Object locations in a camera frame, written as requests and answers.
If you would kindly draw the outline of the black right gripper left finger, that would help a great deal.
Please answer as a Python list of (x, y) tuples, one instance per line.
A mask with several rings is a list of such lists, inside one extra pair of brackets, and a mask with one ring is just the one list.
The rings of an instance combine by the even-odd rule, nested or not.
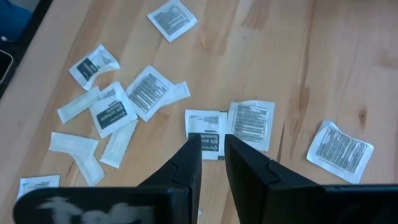
[(155, 224), (197, 224), (201, 190), (202, 151), (198, 133), (157, 171), (139, 185), (158, 190), (160, 205), (154, 209)]

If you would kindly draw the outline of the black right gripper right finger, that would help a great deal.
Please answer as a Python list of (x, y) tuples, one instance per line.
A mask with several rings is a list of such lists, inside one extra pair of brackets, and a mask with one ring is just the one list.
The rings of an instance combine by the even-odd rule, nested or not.
[(232, 134), (225, 164), (240, 224), (315, 224), (308, 199), (317, 184), (265, 156)]

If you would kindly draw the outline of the black rounded device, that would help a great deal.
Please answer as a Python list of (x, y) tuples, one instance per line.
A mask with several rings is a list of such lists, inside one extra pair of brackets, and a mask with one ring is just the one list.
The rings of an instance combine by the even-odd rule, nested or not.
[(0, 84), (2, 84), (13, 64), (14, 58), (11, 54), (0, 49)]

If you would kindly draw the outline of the blue object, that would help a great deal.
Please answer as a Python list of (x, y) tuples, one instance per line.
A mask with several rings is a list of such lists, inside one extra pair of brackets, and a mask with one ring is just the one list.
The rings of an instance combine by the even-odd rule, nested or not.
[(0, 37), (15, 42), (19, 39), (29, 23), (32, 13), (27, 9), (0, 0)]

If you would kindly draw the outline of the black aluminium table frame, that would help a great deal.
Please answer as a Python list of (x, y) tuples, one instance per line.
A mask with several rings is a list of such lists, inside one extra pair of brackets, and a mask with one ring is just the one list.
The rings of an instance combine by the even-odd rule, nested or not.
[(53, 0), (34, 0), (34, 1), (35, 1), (35, 6), (33, 10), (30, 11), (32, 13), (30, 21), (26, 25), (25, 30), (22, 33), (22, 35), (19, 37), (19, 39), (15, 42), (10, 42), (7, 41), (7, 39), (4, 37), (0, 37), (0, 49), (11, 54), (14, 58), (13, 64), (11, 66), (9, 73), (7, 74), (5, 81), (2, 84), (0, 84), (0, 99), (3, 97), (30, 43), (32, 42), (36, 32), (38, 31), (46, 13), (48, 12), (53, 2)]

